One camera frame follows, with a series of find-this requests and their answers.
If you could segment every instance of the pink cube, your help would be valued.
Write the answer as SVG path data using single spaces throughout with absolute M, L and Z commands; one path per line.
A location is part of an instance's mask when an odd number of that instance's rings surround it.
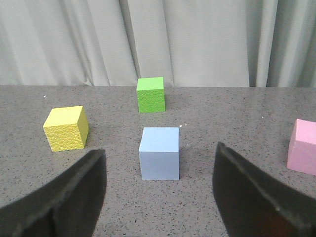
M 296 120 L 288 149 L 287 168 L 316 175 L 316 122 Z

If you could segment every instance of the block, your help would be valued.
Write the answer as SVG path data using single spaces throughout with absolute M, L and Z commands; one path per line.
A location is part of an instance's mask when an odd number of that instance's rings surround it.
M 43 128 L 53 152 L 83 149 L 89 132 L 83 106 L 52 109 Z
M 296 120 L 289 144 L 287 168 L 316 175 L 316 122 Z
M 140 113 L 164 112 L 166 110 L 163 77 L 139 78 L 136 92 Z
M 145 127 L 139 159 L 142 179 L 179 180 L 179 128 Z

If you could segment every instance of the table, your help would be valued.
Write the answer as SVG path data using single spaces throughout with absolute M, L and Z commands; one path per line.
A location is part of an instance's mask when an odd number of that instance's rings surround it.
M 214 197 L 224 142 L 285 184 L 316 198 L 316 176 L 288 170 L 296 118 L 316 121 L 314 88 L 167 87 L 166 112 L 139 114 L 135 87 L 0 86 L 0 206 L 105 148 L 107 190 L 95 237 L 227 237 Z M 86 148 L 53 153 L 42 125 L 55 107 L 84 105 Z M 141 180 L 143 127 L 180 127 L 180 180 Z

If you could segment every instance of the cube side face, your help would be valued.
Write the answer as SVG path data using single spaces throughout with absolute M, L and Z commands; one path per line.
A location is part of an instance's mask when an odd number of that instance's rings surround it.
M 82 108 L 82 111 L 78 119 L 78 129 L 79 129 L 82 144 L 85 145 L 87 141 L 88 133 L 89 133 L 89 124 L 88 124 L 88 120 L 87 120 L 87 116 L 85 114 L 84 108 Z
M 293 148 L 294 148 L 294 145 L 296 143 L 296 128 L 297 128 L 297 121 L 295 122 L 292 136 L 291 136 L 291 140 L 290 140 L 290 144 L 288 146 L 287 161 L 289 161 L 291 159 L 291 154 L 293 152 Z
M 143 180 L 179 180 L 178 152 L 139 152 Z
M 77 124 L 48 126 L 44 131 L 53 152 L 84 148 Z
M 291 141 L 286 167 L 306 174 L 316 175 L 316 145 Z
M 137 91 L 138 108 L 140 113 L 164 112 L 164 90 Z

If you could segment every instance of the green cube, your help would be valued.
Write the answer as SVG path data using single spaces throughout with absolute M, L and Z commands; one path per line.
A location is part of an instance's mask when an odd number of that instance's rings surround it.
M 140 113 L 166 111 L 164 103 L 163 77 L 139 78 L 136 91 L 138 109 Z

